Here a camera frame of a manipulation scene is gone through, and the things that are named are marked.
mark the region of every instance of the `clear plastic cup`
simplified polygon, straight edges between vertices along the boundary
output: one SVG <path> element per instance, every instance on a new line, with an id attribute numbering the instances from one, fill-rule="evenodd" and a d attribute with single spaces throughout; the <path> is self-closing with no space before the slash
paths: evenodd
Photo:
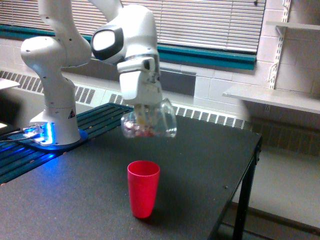
<path id="1" fill-rule="evenodd" d="M 177 120 L 171 102 L 166 98 L 155 105 L 136 105 L 123 115 L 121 129 L 126 138 L 170 137 L 177 134 Z"/>

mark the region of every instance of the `warning label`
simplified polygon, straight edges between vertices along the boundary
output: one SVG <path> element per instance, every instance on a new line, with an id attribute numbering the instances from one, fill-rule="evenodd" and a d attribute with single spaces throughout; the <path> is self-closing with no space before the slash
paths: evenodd
<path id="1" fill-rule="evenodd" d="M 73 110 L 73 109 L 71 109 L 71 112 L 70 112 L 70 114 L 69 114 L 68 119 L 72 119 L 72 118 L 74 118 L 75 116 L 76 116 L 76 115 L 75 115 L 74 110 Z"/>

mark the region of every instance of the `table leg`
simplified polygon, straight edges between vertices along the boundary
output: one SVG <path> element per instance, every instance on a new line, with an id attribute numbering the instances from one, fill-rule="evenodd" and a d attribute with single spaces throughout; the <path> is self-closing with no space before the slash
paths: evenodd
<path id="1" fill-rule="evenodd" d="M 254 181 L 256 164 L 258 161 L 257 154 L 258 153 L 256 152 L 254 159 L 251 161 L 249 169 L 247 170 L 242 180 L 239 204 L 237 207 L 235 225 L 233 230 L 233 240 L 241 240 L 245 229 L 246 215 L 249 206 L 251 188 Z"/>

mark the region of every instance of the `black table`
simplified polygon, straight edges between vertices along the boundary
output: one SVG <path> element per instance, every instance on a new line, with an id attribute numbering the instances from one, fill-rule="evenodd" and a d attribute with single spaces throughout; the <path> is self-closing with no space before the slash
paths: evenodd
<path id="1" fill-rule="evenodd" d="M 241 239 L 261 136 L 178 117 L 174 139 L 125 139 L 120 128 L 0 187 L 2 240 L 214 239 L 242 181 L 233 238 Z M 127 165 L 161 174 L 152 216 L 131 215 Z"/>

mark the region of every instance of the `teal window frame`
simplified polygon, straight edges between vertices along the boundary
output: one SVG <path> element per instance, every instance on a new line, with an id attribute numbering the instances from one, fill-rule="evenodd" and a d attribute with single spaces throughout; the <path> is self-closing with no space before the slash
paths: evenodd
<path id="1" fill-rule="evenodd" d="M 0 24 L 0 37 L 24 40 L 37 36 L 55 36 L 53 31 L 29 27 Z M 83 35 L 90 42 L 90 35 Z M 160 59 L 186 65 L 219 66 L 233 69 L 254 70 L 257 62 L 255 54 L 232 53 L 191 47 L 158 45 Z"/>

